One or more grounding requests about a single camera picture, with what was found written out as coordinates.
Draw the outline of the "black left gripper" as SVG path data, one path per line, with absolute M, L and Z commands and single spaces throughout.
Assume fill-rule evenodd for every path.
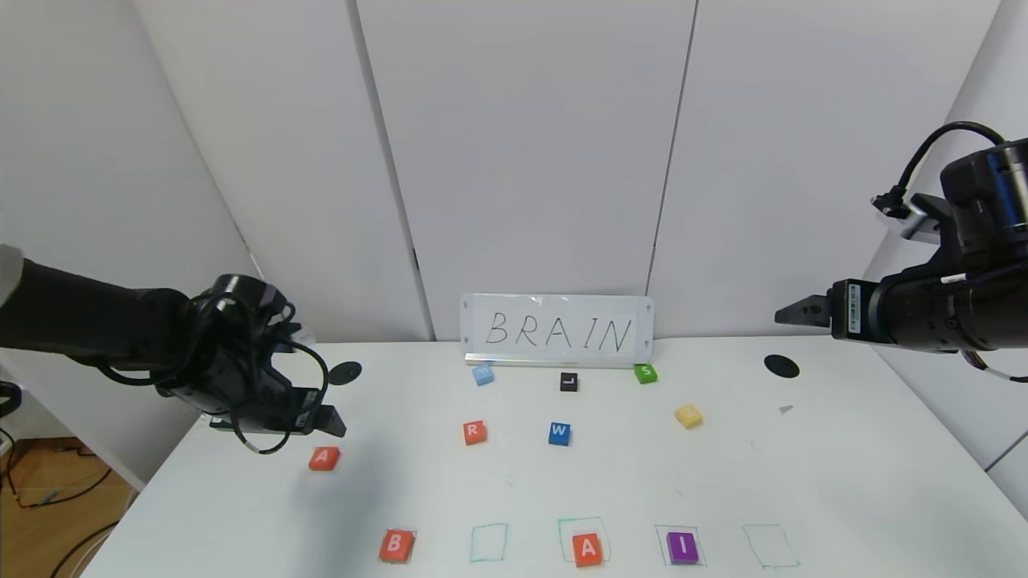
M 243 434 L 308 434 L 313 429 L 344 438 L 346 425 L 334 406 L 318 407 L 319 390 L 295 387 L 269 360 L 257 362 L 256 383 L 238 360 L 210 366 L 210 413 Z

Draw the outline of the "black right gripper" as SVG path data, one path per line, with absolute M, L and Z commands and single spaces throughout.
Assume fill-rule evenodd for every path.
M 775 311 L 774 322 L 832 329 L 836 340 L 916 352 L 958 350 L 958 294 L 939 277 L 844 279 Z

